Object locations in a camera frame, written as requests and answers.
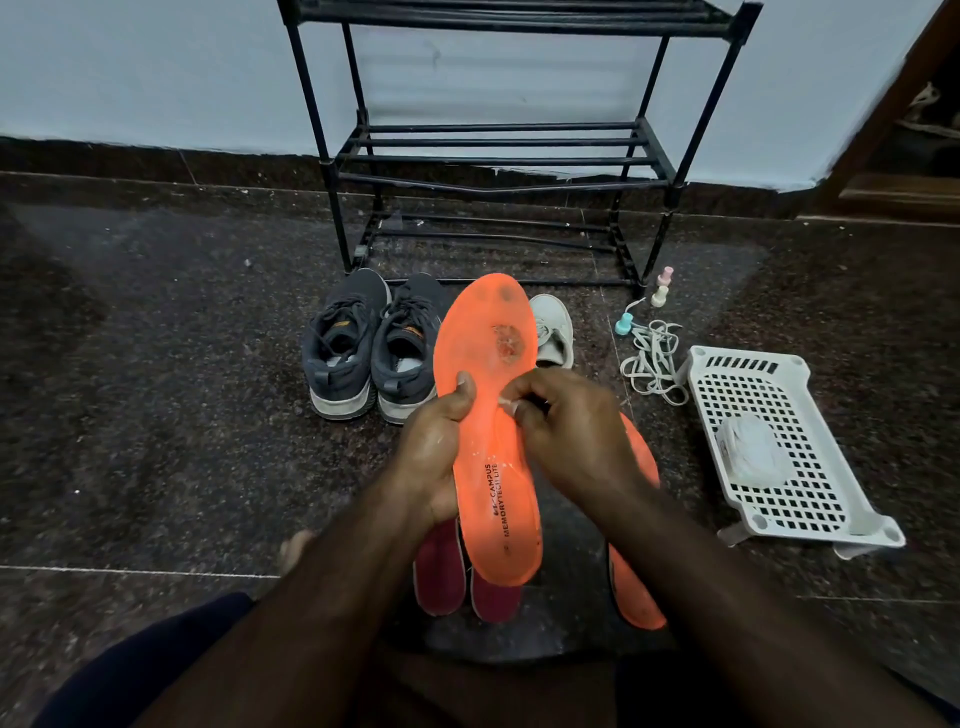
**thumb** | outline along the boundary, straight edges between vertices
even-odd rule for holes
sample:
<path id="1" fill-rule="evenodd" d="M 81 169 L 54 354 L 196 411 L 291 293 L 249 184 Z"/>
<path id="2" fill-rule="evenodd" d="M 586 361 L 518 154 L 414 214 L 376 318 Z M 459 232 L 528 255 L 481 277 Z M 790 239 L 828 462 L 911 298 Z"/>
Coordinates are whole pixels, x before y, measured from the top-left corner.
<path id="1" fill-rule="evenodd" d="M 546 434 L 546 416 L 543 411 L 527 400 L 514 400 L 504 408 L 510 412 L 514 410 L 514 420 L 520 431 L 523 432 L 523 441 L 529 448 L 536 446 L 536 443 Z"/>
<path id="2" fill-rule="evenodd" d="M 457 388 L 450 394 L 440 397 L 437 400 L 437 408 L 441 416 L 460 422 L 469 414 L 476 396 L 477 388 L 473 377 L 467 372 L 461 372 L 457 375 Z"/>

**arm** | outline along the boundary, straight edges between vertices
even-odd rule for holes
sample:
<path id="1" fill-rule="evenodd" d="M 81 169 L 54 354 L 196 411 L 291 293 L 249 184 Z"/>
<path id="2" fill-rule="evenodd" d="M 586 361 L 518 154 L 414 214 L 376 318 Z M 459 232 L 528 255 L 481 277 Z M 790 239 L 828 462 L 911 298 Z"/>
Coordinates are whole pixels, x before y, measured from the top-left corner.
<path id="1" fill-rule="evenodd" d="M 138 728 L 340 725 L 417 549 L 434 524 L 456 516 L 457 423 L 474 392 L 467 376 L 422 407 L 373 484 Z"/>
<path id="2" fill-rule="evenodd" d="M 531 396 L 549 402 L 545 414 Z M 530 456 L 616 546 L 760 725 L 944 725 L 650 487 L 611 392 L 569 371 L 535 370 L 511 382 L 501 403 Z"/>

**dark wall skirting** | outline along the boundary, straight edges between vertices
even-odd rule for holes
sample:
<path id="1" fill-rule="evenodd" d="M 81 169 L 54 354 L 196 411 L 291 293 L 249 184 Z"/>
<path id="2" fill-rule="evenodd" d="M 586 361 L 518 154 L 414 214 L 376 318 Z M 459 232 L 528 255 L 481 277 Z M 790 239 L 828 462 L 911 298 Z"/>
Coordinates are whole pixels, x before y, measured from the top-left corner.
<path id="1" fill-rule="evenodd" d="M 471 186 L 515 186 L 555 178 L 527 175 L 467 165 L 395 165 L 398 177 Z M 320 162 L 301 155 L 244 155 L 228 152 L 160 147 L 126 147 L 80 141 L 14 139 L 0 137 L 0 172 L 73 175 L 141 182 L 219 184 L 271 189 L 323 190 Z M 350 190 L 368 193 L 367 187 Z M 399 194 L 433 196 L 426 190 L 404 189 Z M 772 189 L 735 187 L 692 182 L 682 197 L 679 212 L 727 217 L 790 219 L 802 211 L 811 190 L 779 193 Z M 552 192 L 525 195 L 510 202 L 527 205 L 606 208 L 610 196 L 596 193 Z M 660 211 L 662 193 L 633 190 L 624 194 L 620 208 Z"/>

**wooden door frame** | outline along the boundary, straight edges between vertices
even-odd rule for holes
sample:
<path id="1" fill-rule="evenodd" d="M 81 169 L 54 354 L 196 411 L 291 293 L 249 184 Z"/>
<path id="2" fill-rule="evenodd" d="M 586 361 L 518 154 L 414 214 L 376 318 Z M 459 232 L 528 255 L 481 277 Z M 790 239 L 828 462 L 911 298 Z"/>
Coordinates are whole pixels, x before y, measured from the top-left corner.
<path id="1" fill-rule="evenodd" d="M 873 211 L 867 209 L 872 207 L 869 201 L 841 200 L 841 192 L 853 176 L 863 170 L 890 127 L 903 116 L 910 102 L 958 43 L 960 0 L 944 0 L 907 53 L 898 77 L 837 159 L 827 178 L 817 187 L 809 213 L 846 215 Z"/>

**orange insole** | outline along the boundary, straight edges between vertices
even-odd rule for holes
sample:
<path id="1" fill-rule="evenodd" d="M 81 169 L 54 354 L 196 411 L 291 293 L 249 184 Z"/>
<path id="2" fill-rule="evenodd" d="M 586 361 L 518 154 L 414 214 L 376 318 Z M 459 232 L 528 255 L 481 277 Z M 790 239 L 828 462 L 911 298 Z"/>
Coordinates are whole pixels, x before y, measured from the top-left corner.
<path id="1" fill-rule="evenodd" d="M 510 276 L 471 283 L 447 311 L 433 354 L 437 394 L 469 372 L 477 397 L 460 424 L 453 464 L 460 528 L 473 568 L 488 582 L 518 587 L 540 567 L 540 509 L 514 419 L 497 404 L 507 383 L 537 363 L 537 324 Z"/>
<path id="2" fill-rule="evenodd" d="M 660 475 L 657 473 L 657 462 L 653 454 L 647 447 L 647 444 L 636 431 L 634 424 L 621 413 L 623 426 L 627 429 L 627 438 L 634 449 L 636 463 L 640 467 L 640 472 L 644 474 L 650 484 L 655 488 L 660 487 Z M 620 610 L 623 618 L 640 629 L 660 629 L 666 624 L 666 617 L 657 606 L 657 602 L 650 596 L 643 582 L 630 568 L 630 565 L 623 560 L 623 557 L 617 553 L 613 546 L 610 546 L 610 582 L 613 588 L 613 598 L 616 599 L 616 607 Z"/>

